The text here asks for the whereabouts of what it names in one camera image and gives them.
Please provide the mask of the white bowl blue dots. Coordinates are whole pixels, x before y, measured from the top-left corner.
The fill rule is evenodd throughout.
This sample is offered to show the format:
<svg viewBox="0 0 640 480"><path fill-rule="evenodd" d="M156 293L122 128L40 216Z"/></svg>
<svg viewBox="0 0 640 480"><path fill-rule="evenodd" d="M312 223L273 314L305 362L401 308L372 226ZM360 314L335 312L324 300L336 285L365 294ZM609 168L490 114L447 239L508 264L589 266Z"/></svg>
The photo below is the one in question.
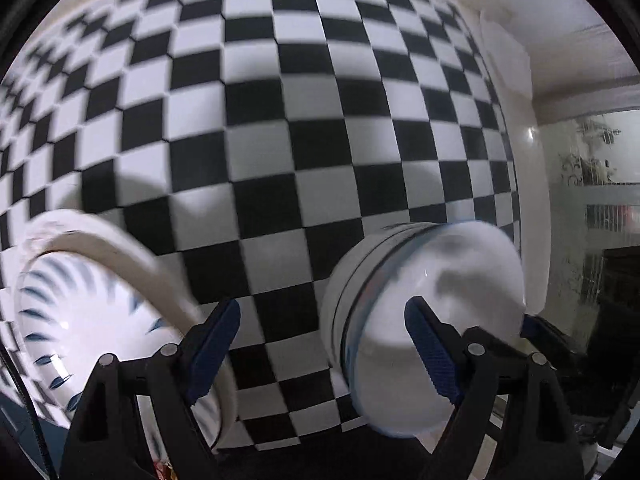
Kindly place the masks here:
<svg viewBox="0 0 640 480"><path fill-rule="evenodd" d="M442 425L469 389L464 333L515 344L524 314L521 258L506 232L484 221L420 230L358 287L342 341L354 408L392 437Z"/></svg>

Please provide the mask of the white plate grey flower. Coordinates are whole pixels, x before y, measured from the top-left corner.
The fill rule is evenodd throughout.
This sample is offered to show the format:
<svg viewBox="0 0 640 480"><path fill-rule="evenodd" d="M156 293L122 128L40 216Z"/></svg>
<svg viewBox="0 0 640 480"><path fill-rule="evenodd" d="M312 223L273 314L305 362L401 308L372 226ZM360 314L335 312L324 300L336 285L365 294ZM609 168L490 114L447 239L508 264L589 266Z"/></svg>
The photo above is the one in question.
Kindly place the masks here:
<svg viewBox="0 0 640 480"><path fill-rule="evenodd" d="M44 212L30 220L15 246L11 285L14 309L17 279L49 252L84 256L122 278L182 335L205 315L178 278L153 254L114 224L71 209Z"/></svg>

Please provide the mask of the white plate blue leaf pattern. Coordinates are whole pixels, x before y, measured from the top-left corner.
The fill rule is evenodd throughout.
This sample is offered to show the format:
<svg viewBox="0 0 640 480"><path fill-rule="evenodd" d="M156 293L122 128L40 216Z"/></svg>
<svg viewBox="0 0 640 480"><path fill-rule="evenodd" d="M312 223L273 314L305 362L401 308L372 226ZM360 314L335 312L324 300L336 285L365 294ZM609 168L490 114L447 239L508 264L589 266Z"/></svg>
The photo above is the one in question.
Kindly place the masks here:
<svg viewBox="0 0 640 480"><path fill-rule="evenodd" d="M72 418L93 367L152 356L182 335L122 278L84 256L49 252L17 279L16 324L46 393Z"/></svg>

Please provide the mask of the plain white bowl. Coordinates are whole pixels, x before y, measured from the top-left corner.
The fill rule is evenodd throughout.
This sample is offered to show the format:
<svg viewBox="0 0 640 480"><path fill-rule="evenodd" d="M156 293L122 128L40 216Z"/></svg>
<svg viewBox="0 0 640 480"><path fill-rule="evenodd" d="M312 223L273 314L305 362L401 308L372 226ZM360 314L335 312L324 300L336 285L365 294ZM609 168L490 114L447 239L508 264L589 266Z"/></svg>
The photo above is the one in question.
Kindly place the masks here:
<svg viewBox="0 0 640 480"><path fill-rule="evenodd" d="M319 311L320 337L332 367L340 367L338 365L340 358L333 342L334 322L348 282L360 267L360 264L374 252L375 248L389 238L411 229L411 223L399 223L394 226L386 226L381 231L363 237L358 244L346 252L332 271L329 281L326 282L326 289L324 290Z"/></svg>

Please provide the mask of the white bowl dark rim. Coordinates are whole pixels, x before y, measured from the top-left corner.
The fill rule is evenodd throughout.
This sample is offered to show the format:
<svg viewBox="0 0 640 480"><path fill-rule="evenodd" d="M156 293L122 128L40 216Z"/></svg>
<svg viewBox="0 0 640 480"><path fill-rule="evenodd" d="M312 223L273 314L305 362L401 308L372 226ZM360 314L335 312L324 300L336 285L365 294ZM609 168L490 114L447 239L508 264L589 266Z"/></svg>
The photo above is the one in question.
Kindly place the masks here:
<svg viewBox="0 0 640 480"><path fill-rule="evenodd" d="M360 264L352 276L340 305L338 306L336 321L334 322L333 342L338 351L340 366L338 370L346 377L348 371L347 348L354 338L354 333L363 326L363 319L371 311L381 290L390 279L384 270L386 263L391 262L396 254L407 245L410 240L438 227L437 223L411 223L412 229L389 238L375 248L374 252Z"/></svg>

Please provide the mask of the blue cabinet door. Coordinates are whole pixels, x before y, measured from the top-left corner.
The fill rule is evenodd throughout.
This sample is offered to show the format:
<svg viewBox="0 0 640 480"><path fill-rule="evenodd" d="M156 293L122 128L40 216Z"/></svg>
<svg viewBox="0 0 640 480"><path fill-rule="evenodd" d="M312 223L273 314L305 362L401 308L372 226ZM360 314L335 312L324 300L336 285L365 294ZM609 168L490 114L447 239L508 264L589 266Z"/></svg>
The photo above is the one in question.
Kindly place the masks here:
<svg viewBox="0 0 640 480"><path fill-rule="evenodd" d="M68 430L56 426L43 418L40 418L39 421L54 468L56 472L60 472ZM17 440L17 443L21 445L21 448L29 458L43 472L46 472L27 411L4 394L1 395L1 426L8 430L9 434Z"/></svg>

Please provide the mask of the glass sliding door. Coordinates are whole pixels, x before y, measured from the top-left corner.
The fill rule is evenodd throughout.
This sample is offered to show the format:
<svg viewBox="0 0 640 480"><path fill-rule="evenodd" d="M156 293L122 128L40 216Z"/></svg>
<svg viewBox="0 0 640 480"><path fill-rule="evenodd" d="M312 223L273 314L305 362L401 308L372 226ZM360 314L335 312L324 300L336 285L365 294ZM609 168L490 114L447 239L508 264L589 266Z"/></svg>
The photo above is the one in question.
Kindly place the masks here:
<svg viewBox="0 0 640 480"><path fill-rule="evenodd" d="M608 249L639 244L639 112L562 120L538 130L551 211L547 313L596 305Z"/></svg>

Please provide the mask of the black white checkered tablecloth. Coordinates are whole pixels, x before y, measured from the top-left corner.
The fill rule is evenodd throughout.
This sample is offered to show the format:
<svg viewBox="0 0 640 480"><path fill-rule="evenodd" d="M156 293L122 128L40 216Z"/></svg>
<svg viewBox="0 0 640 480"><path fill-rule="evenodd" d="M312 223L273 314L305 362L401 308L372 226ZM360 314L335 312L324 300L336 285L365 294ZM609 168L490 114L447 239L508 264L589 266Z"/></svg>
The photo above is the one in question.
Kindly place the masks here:
<svg viewBox="0 0 640 480"><path fill-rule="evenodd" d="M96 0L1 84L1 274L28 220L127 231L207 308L239 300L229 445L359 419L321 348L337 261L400 222L520 236L509 138L451 0Z"/></svg>

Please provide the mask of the crumpled white tissue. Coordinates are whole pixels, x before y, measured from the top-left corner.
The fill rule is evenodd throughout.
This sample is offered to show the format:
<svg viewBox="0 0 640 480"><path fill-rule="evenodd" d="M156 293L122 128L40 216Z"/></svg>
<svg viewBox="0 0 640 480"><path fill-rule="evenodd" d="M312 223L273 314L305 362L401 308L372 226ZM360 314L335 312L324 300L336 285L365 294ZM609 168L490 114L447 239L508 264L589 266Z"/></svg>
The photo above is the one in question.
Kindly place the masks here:
<svg viewBox="0 0 640 480"><path fill-rule="evenodd" d="M504 84L531 101L533 77L526 49L485 10L480 11L480 34Z"/></svg>

